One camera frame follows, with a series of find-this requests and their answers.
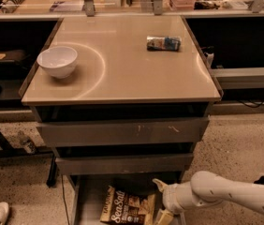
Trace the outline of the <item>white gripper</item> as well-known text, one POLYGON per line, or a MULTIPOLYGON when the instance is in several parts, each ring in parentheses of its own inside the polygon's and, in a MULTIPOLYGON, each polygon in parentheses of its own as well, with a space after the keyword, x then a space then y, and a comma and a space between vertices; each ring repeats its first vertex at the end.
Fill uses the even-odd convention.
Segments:
POLYGON ((153 182, 157 185, 158 190, 163 193, 162 202, 166 208, 158 210, 154 225, 169 225, 174 215, 194 207, 189 182, 168 185, 157 178, 154 178, 153 182))

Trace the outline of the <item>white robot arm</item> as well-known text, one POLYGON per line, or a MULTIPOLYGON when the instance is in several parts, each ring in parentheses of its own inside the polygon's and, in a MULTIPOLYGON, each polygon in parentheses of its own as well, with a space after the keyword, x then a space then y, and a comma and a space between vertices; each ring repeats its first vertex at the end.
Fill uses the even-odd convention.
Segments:
POLYGON ((183 213, 189 209, 207 208, 232 202, 264 215, 264 176, 254 183, 228 180, 218 174, 199 171, 188 182, 166 184, 154 179, 162 193, 163 209, 154 225, 170 225, 176 217, 185 225, 183 213))

